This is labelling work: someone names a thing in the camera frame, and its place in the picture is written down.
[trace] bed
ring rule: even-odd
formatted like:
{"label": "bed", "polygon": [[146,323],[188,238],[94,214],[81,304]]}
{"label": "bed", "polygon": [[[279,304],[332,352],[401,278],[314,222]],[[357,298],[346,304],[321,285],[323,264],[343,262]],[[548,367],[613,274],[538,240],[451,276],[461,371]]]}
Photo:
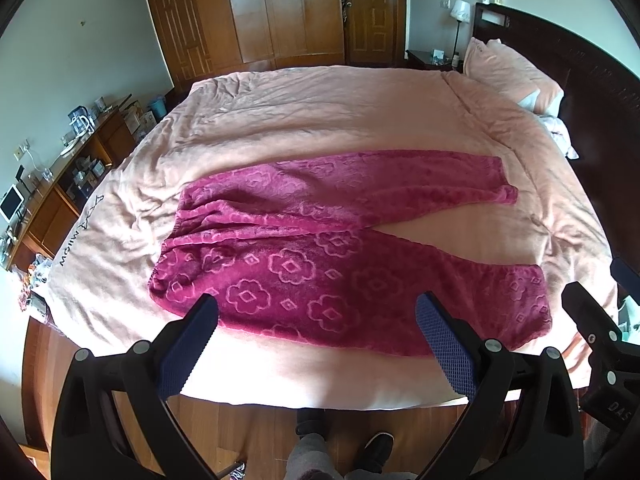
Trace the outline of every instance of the bed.
{"label": "bed", "polygon": [[[484,20],[485,11],[501,13],[504,24]],[[452,150],[499,156],[519,190],[517,203],[459,206],[376,229],[469,260],[539,264],[553,325],[521,350],[555,346],[574,387],[586,386],[588,348],[562,311],[560,294],[580,281],[615,316],[607,237],[616,255],[638,266],[640,235],[628,216],[638,206],[627,204],[626,194],[633,184],[619,180],[627,169],[609,160],[612,150],[622,150],[615,157],[623,162],[640,153],[638,80],[581,38],[513,9],[478,5],[474,35],[501,38],[562,82],[561,117],[580,153],[573,169],[535,116],[455,72],[317,67],[203,81],[103,181],[56,255],[47,302],[59,328],[95,354],[110,354],[153,339],[175,319],[149,298],[146,284],[180,192],[193,180],[334,153]],[[604,78],[590,61],[601,64]],[[584,109],[593,102],[607,114]],[[603,115],[607,123],[599,122]],[[620,121],[624,128],[603,141],[603,128]],[[216,331],[182,393],[231,404],[358,410],[459,397],[434,358],[225,329]]]}

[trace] person's leg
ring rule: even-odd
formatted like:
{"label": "person's leg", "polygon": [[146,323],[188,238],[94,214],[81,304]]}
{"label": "person's leg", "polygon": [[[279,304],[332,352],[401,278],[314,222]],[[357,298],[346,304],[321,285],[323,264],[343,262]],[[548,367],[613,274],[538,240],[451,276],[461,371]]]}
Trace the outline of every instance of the person's leg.
{"label": "person's leg", "polygon": [[340,473],[335,470],[324,438],[317,433],[305,435],[293,448],[287,460],[285,480],[298,480],[312,470],[327,473],[334,480],[342,480]]}
{"label": "person's leg", "polygon": [[356,469],[344,476],[344,480],[414,480],[415,473],[372,473],[364,469]]}
{"label": "person's leg", "polygon": [[326,447],[326,423],[323,410],[298,410],[296,434],[300,442],[287,460],[285,480],[298,480],[309,471],[321,471],[334,480],[343,480],[335,470]]}
{"label": "person's leg", "polygon": [[382,468],[391,456],[394,436],[381,431],[372,437],[353,462],[353,471],[344,480],[414,480],[414,473],[383,473]]}

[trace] table lamp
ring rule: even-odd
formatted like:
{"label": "table lamp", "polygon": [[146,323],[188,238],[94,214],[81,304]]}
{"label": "table lamp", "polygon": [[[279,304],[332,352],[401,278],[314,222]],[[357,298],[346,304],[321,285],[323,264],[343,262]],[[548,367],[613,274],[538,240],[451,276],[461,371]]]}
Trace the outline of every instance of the table lamp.
{"label": "table lamp", "polygon": [[456,43],[453,46],[453,55],[456,55],[456,49],[458,47],[458,34],[460,33],[460,23],[469,23],[471,19],[471,5],[469,2],[463,0],[456,0],[456,3],[451,9],[451,17],[458,21],[458,30],[456,31]]}

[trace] dark wooden headboard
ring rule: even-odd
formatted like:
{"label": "dark wooden headboard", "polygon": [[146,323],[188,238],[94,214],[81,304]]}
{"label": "dark wooden headboard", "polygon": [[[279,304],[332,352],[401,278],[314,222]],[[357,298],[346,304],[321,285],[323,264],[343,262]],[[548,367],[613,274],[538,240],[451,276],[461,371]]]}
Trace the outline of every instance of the dark wooden headboard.
{"label": "dark wooden headboard", "polygon": [[[495,15],[503,25],[486,19]],[[640,269],[640,80],[577,34],[509,7],[476,4],[473,35],[499,38],[564,89],[559,117],[580,155],[571,166],[614,256]]]}

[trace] screw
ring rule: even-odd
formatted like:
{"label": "screw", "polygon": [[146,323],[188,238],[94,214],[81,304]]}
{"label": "screw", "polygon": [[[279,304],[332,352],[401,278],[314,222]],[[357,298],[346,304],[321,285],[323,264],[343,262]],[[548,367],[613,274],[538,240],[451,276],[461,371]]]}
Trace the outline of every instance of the screw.
{"label": "screw", "polygon": [[559,359],[560,358],[560,352],[558,351],[558,349],[553,348],[552,346],[550,346],[549,348],[546,349],[546,354],[551,357],[552,359]]}
{"label": "screw", "polygon": [[498,353],[500,350],[502,350],[502,345],[500,344],[500,341],[496,340],[496,339],[487,339],[484,342],[484,347],[489,351],[489,352],[493,352]]}
{"label": "screw", "polygon": [[145,354],[149,348],[151,347],[151,343],[149,341],[138,341],[133,345],[133,351],[136,354]]}
{"label": "screw", "polygon": [[89,351],[86,348],[81,348],[76,352],[76,361],[84,361],[89,357]]}

